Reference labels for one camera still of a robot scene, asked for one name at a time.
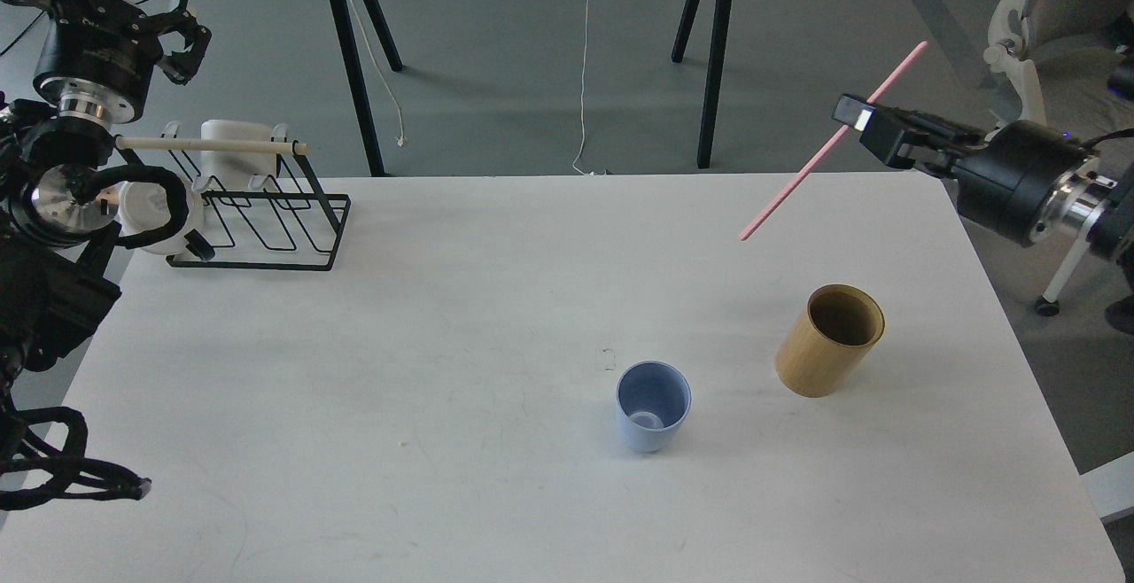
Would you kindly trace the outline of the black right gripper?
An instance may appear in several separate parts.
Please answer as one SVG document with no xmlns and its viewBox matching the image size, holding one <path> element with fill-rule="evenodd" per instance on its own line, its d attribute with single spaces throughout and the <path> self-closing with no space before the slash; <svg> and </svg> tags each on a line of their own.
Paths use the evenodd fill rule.
<svg viewBox="0 0 1134 583">
<path fill-rule="evenodd" d="M 1056 183 L 1084 164 L 1078 142 L 1032 121 L 1002 127 L 987 144 L 985 132 L 919 110 L 871 104 L 843 94 L 833 120 L 858 132 L 858 143 L 886 167 L 919 170 L 959 184 L 957 212 L 1021 247 L 1034 231 Z"/>
</svg>

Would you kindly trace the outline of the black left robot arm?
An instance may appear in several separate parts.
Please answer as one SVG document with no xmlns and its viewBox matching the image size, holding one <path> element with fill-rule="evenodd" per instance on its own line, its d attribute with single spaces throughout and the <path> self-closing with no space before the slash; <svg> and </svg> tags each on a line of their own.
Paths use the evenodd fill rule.
<svg viewBox="0 0 1134 583">
<path fill-rule="evenodd" d="M 183 85 L 211 39 L 188 0 L 149 14 L 126 0 L 3 0 L 35 7 L 49 29 L 34 99 L 3 101 L 3 474 L 41 485 L 5 490 L 3 512 L 52 500 L 139 500 L 151 482 L 88 457 L 77 409 L 19 409 L 12 385 L 88 341 L 119 299 L 105 280 L 116 248 L 138 250 L 187 227 L 188 188 L 119 147 L 113 128 L 144 112 L 153 71 Z M 109 167 L 119 151 L 125 163 Z"/>
</svg>

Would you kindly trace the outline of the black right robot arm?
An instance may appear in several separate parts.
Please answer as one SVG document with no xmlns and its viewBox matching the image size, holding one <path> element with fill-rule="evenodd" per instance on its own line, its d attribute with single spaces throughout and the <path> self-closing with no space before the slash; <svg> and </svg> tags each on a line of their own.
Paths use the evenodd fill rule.
<svg viewBox="0 0 1134 583">
<path fill-rule="evenodd" d="M 1114 184 L 1097 171 L 1099 144 L 1129 140 L 1129 129 L 1082 142 L 1044 124 L 1016 121 L 988 137 L 967 124 L 850 94 L 839 98 L 833 119 L 858 132 L 886 167 L 955 181 L 959 214 L 1004 239 L 1030 247 L 1053 230 L 1073 233 L 1131 278 L 1131 171 Z"/>
</svg>

